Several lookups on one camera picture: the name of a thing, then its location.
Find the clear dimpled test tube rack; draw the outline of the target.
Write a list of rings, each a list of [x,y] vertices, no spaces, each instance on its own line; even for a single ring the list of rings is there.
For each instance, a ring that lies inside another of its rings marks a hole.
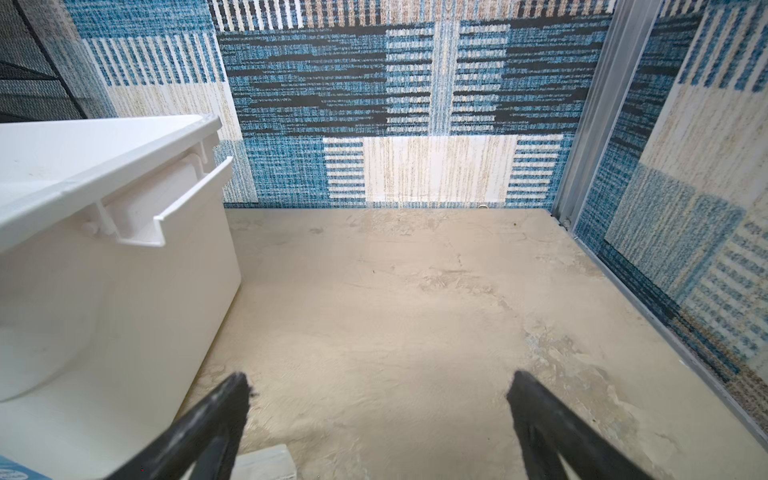
[[[231,480],[297,480],[294,460],[285,444],[238,455]]]

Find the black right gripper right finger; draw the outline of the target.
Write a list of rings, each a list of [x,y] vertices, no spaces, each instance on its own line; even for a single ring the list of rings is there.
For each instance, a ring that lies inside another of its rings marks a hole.
[[[581,479],[650,477],[531,373],[514,373],[506,399],[528,478],[566,479],[565,465]]]

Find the white plastic storage bin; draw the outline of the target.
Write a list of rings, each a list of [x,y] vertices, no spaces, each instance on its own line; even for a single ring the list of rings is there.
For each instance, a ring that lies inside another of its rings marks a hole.
[[[1,454],[110,474],[176,417],[241,283],[213,115],[1,128]]]

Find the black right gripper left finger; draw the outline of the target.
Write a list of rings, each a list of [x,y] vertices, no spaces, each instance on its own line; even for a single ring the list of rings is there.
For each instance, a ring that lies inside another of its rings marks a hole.
[[[251,387],[229,375],[111,479],[229,479],[249,410]]]

